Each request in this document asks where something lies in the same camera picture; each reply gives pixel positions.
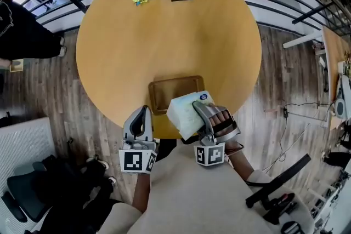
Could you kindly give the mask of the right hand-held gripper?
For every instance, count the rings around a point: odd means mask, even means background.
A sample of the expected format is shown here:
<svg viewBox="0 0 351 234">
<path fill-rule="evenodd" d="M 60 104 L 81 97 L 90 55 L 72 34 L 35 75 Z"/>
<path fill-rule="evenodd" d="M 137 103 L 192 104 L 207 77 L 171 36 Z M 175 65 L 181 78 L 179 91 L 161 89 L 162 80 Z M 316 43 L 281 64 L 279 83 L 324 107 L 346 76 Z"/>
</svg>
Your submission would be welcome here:
<svg viewBox="0 0 351 234">
<path fill-rule="evenodd" d="M 231 116 L 231 119 L 213 127 L 210 118 L 222 111 L 229 114 L 228 109 L 223 106 L 207 106 L 199 101 L 194 101 L 192 105 L 204 123 L 197 132 L 200 144 L 194 147 L 197 164 L 210 167 L 224 163 L 225 144 L 241 133 L 234 118 Z"/>
</svg>

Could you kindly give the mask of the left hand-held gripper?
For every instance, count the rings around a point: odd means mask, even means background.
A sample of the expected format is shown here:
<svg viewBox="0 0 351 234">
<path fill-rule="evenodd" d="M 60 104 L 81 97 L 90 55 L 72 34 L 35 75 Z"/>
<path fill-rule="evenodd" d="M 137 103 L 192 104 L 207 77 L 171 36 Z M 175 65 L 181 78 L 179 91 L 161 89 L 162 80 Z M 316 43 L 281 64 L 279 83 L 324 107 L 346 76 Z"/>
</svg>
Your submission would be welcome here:
<svg viewBox="0 0 351 234">
<path fill-rule="evenodd" d="M 136 109 L 123 125 L 124 137 L 119 150 L 121 171 L 124 173 L 150 174 L 156 162 L 157 143 L 152 138 L 152 114 L 148 106 Z M 132 140 L 142 136 L 146 140 Z"/>
</svg>

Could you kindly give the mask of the white tissue pack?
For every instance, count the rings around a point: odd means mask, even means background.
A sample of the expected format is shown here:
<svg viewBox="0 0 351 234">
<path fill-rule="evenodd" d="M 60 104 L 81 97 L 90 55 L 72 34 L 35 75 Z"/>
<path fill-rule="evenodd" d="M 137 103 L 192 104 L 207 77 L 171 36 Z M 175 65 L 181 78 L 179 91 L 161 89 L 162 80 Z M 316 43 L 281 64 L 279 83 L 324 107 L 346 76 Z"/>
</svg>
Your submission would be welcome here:
<svg viewBox="0 0 351 234">
<path fill-rule="evenodd" d="M 188 140 L 204 126 L 202 118 L 193 107 L 194 101 L 206 105 L 214 103 L 208 91 L 193 92 L 172 99 L 166 113 L 184 140 Z"/>
</svg>

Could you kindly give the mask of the wooden tissue box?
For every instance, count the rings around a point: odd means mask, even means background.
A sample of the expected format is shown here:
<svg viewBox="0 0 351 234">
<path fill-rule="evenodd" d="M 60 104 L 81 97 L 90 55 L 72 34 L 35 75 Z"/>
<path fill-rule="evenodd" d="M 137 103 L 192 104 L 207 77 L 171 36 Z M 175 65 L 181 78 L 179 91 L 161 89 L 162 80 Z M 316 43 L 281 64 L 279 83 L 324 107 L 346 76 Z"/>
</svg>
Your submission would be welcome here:
<svg viewBox="0 0 351 234">
<path fill-rule="evenodd" d="M 151 108 L 154 115 L 165 115 L 172 99 L 205 90 L 201 76 L 166 79 L 149 83 Z"/>
</svg>

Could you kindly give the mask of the person's left forearm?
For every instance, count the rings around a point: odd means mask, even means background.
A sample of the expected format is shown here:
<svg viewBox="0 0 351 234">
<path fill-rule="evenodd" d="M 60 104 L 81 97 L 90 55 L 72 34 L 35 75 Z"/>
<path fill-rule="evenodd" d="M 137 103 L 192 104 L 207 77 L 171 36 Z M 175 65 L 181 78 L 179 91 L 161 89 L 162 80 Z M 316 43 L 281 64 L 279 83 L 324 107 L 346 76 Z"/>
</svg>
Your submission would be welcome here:
<svg viewBox="0 0 351 234">
<path fill-rule="evenodd" d="M 148 206 L 150 194 L 150 175 L 139 174 L 137 177 L 137 183 L 134 190 L 132 206 L 144 213 Z"/>
</svg>

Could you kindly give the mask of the person's right forearm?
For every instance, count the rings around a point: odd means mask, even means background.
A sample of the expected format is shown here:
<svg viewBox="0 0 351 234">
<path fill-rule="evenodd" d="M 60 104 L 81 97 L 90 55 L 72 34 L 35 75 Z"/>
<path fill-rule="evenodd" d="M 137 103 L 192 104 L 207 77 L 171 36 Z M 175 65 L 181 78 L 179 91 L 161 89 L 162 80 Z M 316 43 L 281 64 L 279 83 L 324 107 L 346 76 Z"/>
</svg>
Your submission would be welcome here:
<svg viewBox="0 0 351 234">
<path fill-rule="evenodd" d="M 245 157 L 243 149 L 244 147 L 237 141 L 231 141 L 225 144 L 225 153 L 234 170 L 246 181 L 254 172 L 254 169 Z"/>
</svg>

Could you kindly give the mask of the small wooden box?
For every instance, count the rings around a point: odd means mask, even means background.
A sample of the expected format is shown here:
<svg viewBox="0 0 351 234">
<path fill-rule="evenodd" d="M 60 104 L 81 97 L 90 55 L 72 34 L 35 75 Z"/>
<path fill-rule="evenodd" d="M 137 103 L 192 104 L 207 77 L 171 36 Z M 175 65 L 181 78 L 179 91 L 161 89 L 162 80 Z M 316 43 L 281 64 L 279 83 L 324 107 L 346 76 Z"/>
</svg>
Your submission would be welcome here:
<svg viewBox="0 0 351 234">
<path fill-rule="evenodd" d="M 24 69 L 23 59 L 12 60 L 12 63 L 9 68 L 10 72 L 19 72 L 19 71 L 23 71 L 23 69 Z"/>
</svg>

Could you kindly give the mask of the person's right hand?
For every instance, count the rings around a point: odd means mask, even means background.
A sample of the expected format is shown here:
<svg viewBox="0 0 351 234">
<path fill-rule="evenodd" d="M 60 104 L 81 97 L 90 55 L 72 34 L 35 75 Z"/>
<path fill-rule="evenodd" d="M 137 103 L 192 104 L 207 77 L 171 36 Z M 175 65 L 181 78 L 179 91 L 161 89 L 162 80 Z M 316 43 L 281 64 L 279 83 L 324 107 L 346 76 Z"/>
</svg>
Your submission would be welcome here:
<svg viewBox="0 0 351 234">
<path fill-rule="evenodd" d="M 227 119 L 231 119 L 231 115 L 227 111 L 218 112 L 210 117 L 210 123 L 214 127 L 215 125 L 225 122 Z"/>
</svg>

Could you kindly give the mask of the person's beige clothing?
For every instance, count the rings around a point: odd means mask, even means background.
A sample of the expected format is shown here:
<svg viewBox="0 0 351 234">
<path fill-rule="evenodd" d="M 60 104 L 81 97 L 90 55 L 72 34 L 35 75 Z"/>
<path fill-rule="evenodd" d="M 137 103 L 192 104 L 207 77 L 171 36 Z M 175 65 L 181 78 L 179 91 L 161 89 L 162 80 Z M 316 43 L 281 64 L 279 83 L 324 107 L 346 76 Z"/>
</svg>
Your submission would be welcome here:
<svg viewBox="0 0 351 234">
<path fill-rule="evenodd" d="M 254 193 L 246 182 L 269 182 L 255 170 L 244 181 L 230 161 L 198 165 L 193 145 L 178 144 L 155 163 L 144 213 L 132 204 L 113 206 L 98 234 L 281 234 L 263 218 L 263 208 L 248 208 Z"/>
</svg>

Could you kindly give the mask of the round wooden table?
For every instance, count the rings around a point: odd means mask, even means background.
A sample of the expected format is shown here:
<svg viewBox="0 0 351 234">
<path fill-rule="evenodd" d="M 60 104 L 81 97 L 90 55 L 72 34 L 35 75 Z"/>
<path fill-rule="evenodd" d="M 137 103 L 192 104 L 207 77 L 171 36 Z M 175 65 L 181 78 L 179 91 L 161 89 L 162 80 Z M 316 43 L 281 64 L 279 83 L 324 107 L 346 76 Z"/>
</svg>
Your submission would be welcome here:
<svg viewBox="0 0 351 234">
<path fill-rule="evenodd" d="M 235 113 L 254 89 L 261 59 L 244 0 L 94 0 L 76 43 L 88 97 L 119 126 L 149 104 L 150 82 L 178 77 L 201 76 L 214 102 Z"/>
</svg>

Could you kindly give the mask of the black monitor on stand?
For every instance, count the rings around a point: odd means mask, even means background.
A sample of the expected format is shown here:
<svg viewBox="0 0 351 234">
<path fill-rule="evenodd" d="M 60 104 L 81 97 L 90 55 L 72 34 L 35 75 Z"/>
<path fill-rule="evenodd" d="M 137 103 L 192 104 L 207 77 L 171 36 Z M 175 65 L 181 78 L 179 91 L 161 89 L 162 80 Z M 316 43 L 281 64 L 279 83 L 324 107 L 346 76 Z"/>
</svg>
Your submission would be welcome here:
<svg viewBox="0 0 351 234">
<path fill-rule="evenodd" d="M 246 206 L 252 208 L 255 203 L 261 201 L 264 209 L 269 210 L 272 208 L 273 203 L 269 200 L 269 195 L 282 187 L 286 182 L 298 174 L 309 162 L 311 157 L 306 153 L 299 161 L 289 167 L 286 171 L 282 172 L 270 182 L 251 182 L 247 181 L 246 184 L 250 187 L 260 187 L 260 189 L 253 195 L 246 198 Z"/>
</svg>

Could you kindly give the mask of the black red handheld device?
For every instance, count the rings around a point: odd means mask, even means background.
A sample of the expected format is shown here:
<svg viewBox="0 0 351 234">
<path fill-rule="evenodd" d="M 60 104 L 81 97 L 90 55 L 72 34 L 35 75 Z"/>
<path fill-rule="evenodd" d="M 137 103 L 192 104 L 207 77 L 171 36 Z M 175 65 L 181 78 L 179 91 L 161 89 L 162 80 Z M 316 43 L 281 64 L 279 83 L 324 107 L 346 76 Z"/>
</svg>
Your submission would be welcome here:
<svg viewBox="0 0 351 234">
<path fill-rule="evenodd" d="M 263 206 L 267 210 L 267 213 L 263 215 L 264 220 L 273 225 L 278 225 L 279 217 L 286 211 L 294 198 L 294 193 L 284 193 L 279 198 L 272 199 L 271 201 L 264 201 Z"/>
</svg>

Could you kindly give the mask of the white ribbed panel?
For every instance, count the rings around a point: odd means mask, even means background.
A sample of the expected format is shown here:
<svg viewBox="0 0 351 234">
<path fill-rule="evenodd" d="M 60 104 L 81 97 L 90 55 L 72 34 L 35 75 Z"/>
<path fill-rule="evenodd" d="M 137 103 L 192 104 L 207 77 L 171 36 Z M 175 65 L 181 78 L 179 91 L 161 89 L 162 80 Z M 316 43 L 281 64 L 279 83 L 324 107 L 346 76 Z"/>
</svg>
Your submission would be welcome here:
<svg viewBox="0 0 351 234">
<path fill-rule="evenodd" d="M 9 177 L 33 171 L 33 162 L 50 155 L 56 151 L 48 117 L 0 128 L 0 196 Z"/>
</svg>

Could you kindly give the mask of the black office chair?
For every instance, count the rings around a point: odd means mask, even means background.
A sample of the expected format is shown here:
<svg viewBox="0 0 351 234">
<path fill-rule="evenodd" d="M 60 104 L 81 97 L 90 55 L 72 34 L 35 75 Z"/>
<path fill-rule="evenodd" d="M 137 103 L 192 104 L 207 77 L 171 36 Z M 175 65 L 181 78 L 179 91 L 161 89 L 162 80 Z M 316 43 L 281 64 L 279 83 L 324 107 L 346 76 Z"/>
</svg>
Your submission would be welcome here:
<svg viewBox="0 0 351 234">
<path fill-rule="evenodd" d="M 33 171 L 7 179 L 8 190 L 1 197 L 19 222 L 39 222 L 45 213 L 68 195 L 82 173 L 76 165 L 51 155 L 32 164 Z"/>
</svg>

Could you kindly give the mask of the white rounded device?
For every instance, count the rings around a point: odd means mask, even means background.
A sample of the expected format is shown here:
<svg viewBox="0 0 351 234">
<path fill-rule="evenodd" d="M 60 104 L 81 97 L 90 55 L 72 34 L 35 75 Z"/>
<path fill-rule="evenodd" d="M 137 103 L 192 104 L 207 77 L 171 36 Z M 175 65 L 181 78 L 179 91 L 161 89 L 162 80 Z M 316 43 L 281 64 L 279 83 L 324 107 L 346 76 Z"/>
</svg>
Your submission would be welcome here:
<svg viewBox="0 0 351 234">
<path fill-rule="evenodd" d="M 335 114 L 341 119 L 351 119 L 351 80 L 344 74 L 339 75 L 337 83 Z"/>
</svg>

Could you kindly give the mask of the white-legged wooden desk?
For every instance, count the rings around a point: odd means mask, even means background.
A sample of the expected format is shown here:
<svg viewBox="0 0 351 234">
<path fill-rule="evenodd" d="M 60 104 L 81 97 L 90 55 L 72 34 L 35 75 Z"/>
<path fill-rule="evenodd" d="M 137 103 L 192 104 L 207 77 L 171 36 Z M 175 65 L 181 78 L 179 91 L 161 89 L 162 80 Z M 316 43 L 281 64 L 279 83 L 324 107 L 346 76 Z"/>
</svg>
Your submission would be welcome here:
<svg viewBox="0 0 351 234">
<path fill-rule="evenodd" d="M 343 121 L 346 121 L 346 119 L 341 119 L 336 116 L 335 100 L 339 75 L 346 75 L 346 55 L 351 54 L 351 45 L 349 45 L 344 39 L 342 39 L 335 32 L 331 31 L 329 28 L 323 27 L 321 31 L 317 31 L 286 42 L 283 44 L 283 47 L 287 49 L 318 38 L 322 38 L 322 42 L 324 44 L 324 51 L 320 51 L 319 53 L 326 55 L 329 86 L 329 101 L 326 104 L 327 117 L 326 119 L 318 119 L 315 117 L 308 117 L 288 111 L 288 118 L 319 125 L 321 127 L 328 128 L 329 130 L 333 130 L 337 128 Z"/>
</svg>

